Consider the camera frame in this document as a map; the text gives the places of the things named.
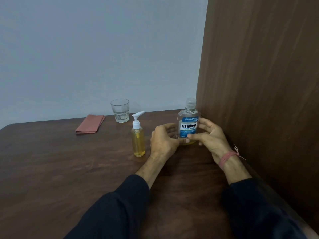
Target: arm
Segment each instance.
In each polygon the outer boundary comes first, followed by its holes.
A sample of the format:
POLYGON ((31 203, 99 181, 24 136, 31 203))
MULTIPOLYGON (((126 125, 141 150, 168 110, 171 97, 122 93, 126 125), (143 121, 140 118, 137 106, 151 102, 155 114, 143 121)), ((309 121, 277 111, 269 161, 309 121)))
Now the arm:
POLYGON ((184 142, 173 139, 175 124, 155 128, 151 138, 151 154, 134 175, 130 175, 114 191, 103 195, 82 216, 65 239, 137 238, 149 203, 149 191, 165 162, 184 142))
MULTIPOLYGON (((232 150, 222 129, 203 118, 199 120, 199 128, 207 132, 189 134, 188 138, 205 145, 219 164, 220 158, 232 150)), ((223 171, 230 186, 223 192, 222 202, 238 239, 306 239, 291 216, 265 199, 237 156, 226 161, 223 171)))

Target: dark blue sleeve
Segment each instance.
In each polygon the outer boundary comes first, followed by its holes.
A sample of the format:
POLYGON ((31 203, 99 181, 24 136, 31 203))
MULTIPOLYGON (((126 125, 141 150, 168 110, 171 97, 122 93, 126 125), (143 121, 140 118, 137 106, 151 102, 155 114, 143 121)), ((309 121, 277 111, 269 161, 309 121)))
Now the dark blue sleeve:
POLYGON ((150 190, 138 175, 130 175, 111 193, 103 195, 82 216, 65 239, 138 238, 150 190))
POLYGON ((291 216, 266 200, 254 179, 231 184, 222 202, 237 239, 306 239, 291 216))

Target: glass of water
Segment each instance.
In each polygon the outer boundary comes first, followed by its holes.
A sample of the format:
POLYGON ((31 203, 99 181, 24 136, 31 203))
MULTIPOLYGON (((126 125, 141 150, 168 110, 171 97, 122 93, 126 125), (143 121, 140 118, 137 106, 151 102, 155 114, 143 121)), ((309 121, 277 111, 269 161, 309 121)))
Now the glass of water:
POLYGON ((130 101, 127 99, 116 99, 111 101, 115 120, 119 123, 127 122, 130 119, 130 101))

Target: wooden table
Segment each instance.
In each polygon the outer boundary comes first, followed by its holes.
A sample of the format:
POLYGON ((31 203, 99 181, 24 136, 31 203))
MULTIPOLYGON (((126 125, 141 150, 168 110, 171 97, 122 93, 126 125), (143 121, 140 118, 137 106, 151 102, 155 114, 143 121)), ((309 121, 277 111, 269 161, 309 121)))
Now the wooden table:
MULTIPOLYGON (((83 118, 20 123, 0 130, 0 238, 62 238, 103 194, 146 161, 157 125, 177 112, 146 112, 146 155, 133 156, 132 120, 106 116, 96 134, 83 118)), ((141 238, 233 238, 220 195, 227 182, 205 147, 181 146, 151 189, 141 238)))

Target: hand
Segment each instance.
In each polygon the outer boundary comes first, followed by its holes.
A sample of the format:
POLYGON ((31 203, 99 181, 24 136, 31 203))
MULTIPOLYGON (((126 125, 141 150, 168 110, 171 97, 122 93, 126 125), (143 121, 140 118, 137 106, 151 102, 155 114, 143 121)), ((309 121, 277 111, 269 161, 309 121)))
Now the hand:
POLYGON ((177 135, 177 125, 168 123, 157 126, 151 137, 151 156, 160 155, 168 160, 180 144, 188 143, 189 139, 173 138, 177 135))
POLYGON ((215 163, 219 164, 220 158, 227 152, 232 151, 225 134, 220 126, 212 123, 205 118, 199 118, 199 128, 207 132, 188 134, 187 137, 199 141, 200 145, 205 145, 206 148, 212 153, 215 163))

